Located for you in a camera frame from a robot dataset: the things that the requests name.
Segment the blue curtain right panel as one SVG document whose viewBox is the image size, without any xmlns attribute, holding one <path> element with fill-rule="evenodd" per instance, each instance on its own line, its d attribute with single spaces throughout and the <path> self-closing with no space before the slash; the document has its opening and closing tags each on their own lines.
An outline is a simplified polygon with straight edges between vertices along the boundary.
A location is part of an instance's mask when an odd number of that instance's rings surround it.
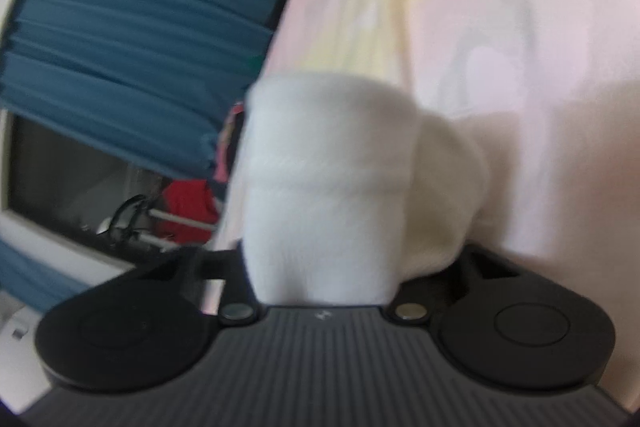
<svg viewBox="0 0 640 427">
<path fill-rule="evenodd" d="M 258 76 L 277 1 L 17 0 L 1 102 L 166 176 L 205 178 Z"/>
</svg>

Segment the blue curtain panel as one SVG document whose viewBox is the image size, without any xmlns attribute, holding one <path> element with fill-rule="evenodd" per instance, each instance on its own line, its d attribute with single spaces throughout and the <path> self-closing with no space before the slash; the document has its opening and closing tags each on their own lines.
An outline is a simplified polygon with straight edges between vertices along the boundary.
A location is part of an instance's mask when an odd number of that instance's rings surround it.
<svg viewBox="0 0 640 427">
<path fill-rule="evenodd" d="M 4 242 L 0 247 L 0 280 L 4 291 L 41 313 L 90 288 Z"/>
<path fill-rule="evenodd" d="M 166 176 L 205 178 L 258 76 L 277 1 L 17 0 L 1 102 Z"/>
</svg>

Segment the pink garment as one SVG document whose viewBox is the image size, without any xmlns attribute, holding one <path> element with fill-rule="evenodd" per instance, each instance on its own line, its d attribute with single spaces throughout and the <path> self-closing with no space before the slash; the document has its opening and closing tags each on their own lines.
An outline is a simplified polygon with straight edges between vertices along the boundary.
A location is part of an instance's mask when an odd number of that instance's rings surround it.
<svg viewBox="0 0 640 427">
<path fill-rule="evenodd" d="M 218 136 L 216 148 L 216 168 L 214 181 L 220 184 L 229 182 L 236 153 L 244 127 L 245 108 L 242 102 L 235 103 L 224 122 L 224 127 Z"/>
</svg>

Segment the red garment on rack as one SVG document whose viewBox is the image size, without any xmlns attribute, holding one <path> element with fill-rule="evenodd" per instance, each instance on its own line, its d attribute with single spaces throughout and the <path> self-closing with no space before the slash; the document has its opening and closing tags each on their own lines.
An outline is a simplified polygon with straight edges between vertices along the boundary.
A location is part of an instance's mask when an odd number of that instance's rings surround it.
<svg viewBox="0 0 640 427">
<path fill-rule="evenodd" d="M 213 192 L 206 180 L 177 180 L 169 183 L 162 192 L 160 209 L 180 218 L 206 225 L 216 225 L 219 212 L 215 207 Z M 212 231 L 189 227 L 181 223 L 160 220 L 156 231 L 163 239 L 178 244 L 204 244 L 212 238 Z"/>
</svg>

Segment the white sweatshirt with striped trim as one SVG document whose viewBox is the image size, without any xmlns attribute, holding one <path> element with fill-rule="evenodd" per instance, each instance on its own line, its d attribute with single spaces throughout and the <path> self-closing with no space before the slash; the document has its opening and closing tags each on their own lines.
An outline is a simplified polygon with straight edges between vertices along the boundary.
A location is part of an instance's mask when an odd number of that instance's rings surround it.
<svg viewBox="0 0 640 427">
<path fill-rule="evenodd" d="M 242 247 L 267 305 L 385 305 L 451 265 L 483 204 L 480 150 L 362 77 L 267 77 L 248 97 Z"/>
</svg>

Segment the dark window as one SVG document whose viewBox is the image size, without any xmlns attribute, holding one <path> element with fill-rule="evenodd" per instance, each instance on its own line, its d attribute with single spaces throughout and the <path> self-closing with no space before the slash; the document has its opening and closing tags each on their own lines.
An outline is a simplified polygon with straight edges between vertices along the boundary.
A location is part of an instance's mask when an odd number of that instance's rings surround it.
<svg viewBox="0 0 640 427">
<path fill-rule="evenodd" d="M 6 121 L 3 191 L 8 209 L 43 232 L 137 265 L 160 250 L 134 237 L 119 239 L 137 205 L 157 198 L 166 178 L 82 144 L 35 121 Z"/>
</svg>

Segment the blue curtain left panel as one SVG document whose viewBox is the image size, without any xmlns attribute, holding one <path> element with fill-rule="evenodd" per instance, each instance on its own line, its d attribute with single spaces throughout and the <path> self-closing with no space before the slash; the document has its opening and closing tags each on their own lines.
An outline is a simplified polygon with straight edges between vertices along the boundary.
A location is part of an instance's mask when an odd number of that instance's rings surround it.
<svg viewBox="0 0 640 427">
<path fill-rule="evenodd" d="M 0 247 L 0 280 L 4 291 L 41 313 L 90 288 L 4 242 Z"/>
</svg>

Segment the pastel tie-dye bed sheet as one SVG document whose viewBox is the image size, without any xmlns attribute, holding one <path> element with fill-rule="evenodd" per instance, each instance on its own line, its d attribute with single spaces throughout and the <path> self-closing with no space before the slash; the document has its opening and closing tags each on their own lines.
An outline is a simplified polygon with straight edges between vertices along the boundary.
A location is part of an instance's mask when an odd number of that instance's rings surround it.
<svg viewBox="0 0 640 427">
<path fill-rule="evenodd" d="M 605 309 L 603 386 L 638 405 L 639 0 L 288 0 L 258 81 L 293 74 L 383 83 L 469 138 L 488 185 L 465 242 Z M 245 128 L 221 248 L 242 244 Z"/>
</svg>

